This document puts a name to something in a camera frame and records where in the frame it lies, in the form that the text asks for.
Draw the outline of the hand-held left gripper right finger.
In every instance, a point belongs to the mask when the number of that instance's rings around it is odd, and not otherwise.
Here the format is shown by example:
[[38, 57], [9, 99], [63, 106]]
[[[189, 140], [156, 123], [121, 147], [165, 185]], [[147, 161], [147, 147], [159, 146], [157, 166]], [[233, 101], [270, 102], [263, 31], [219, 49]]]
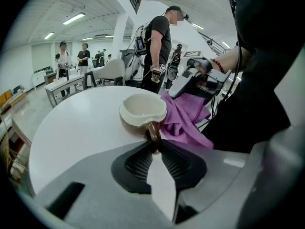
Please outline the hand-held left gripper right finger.
[[182, 223], [208, 209], [233, 182], [248, 158], [246, 153], [170, 140], [162, 141], [161, 152], [175, 184], [173, 223]]

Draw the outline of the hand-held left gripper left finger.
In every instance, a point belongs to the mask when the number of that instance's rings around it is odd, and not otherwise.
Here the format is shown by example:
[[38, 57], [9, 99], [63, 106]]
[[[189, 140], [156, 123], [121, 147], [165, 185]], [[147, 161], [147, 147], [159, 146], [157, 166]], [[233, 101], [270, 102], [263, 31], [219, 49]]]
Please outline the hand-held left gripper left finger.
[[153, 202], [151, 195], [129, 193], [112, 177], [112, 162], [136, 148], [128, 144], [88, 156], [64, 171], [36, 196], [49, 206], [71, 183], [85, 185], [64, 221], [78, 229], [168, 229], [172, 223]]

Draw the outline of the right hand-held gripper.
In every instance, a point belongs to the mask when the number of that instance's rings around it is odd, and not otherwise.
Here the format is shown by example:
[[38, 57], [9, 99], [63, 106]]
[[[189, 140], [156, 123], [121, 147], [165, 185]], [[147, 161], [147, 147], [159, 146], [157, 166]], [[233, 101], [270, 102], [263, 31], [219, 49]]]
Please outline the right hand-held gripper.
[[213, 67], [213, 60], [202, 55], [201, 51], [189, 51], [182, 57], [183, 71], [182, 75], [173, 81], [168, 90], [168, 95], [175, 99], [183, 93], [188, 93], [198, 97], [217, 96], [224, 84], [227, 82], [231, 71], [222, 73], [212, 68], [207, 74], [206, 81], [201, 81], [202, 77], [198, 71], [199, 66]]

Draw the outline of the person's right hand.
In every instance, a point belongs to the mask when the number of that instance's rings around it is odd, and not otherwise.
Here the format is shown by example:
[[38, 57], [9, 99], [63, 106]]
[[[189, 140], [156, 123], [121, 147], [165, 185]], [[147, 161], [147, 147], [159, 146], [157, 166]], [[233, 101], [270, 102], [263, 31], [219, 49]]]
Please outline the person's right hand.
[[207, 74], [212, 70], [212, 67], [210, 66], [199, 66], [198, 71], [200, 72], [199, 79], [201, 81], [206, 81]]

